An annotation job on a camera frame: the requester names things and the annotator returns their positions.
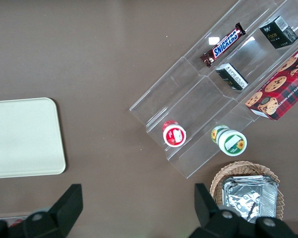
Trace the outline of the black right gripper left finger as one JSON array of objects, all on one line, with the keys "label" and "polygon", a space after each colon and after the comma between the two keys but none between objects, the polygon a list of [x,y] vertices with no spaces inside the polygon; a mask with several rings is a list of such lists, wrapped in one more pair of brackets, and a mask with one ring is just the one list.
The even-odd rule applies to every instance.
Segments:
[{"label": "black right gripper left finger", "polygon": [[26,238],[65,238],[83,210],[82,186],[72,184],[48,210],[31,214],[22,228]]}]

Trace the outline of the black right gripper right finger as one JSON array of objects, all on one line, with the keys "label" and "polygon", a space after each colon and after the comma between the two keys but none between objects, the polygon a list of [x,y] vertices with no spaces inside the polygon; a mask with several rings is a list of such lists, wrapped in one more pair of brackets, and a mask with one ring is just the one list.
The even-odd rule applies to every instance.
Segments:
[{"label": "black right gripper right finger", "polygon": [[256,238],[255,225],[235,212],[220,209],[203,183],[194,187],[194,207],[200,223],[189,238]]}]

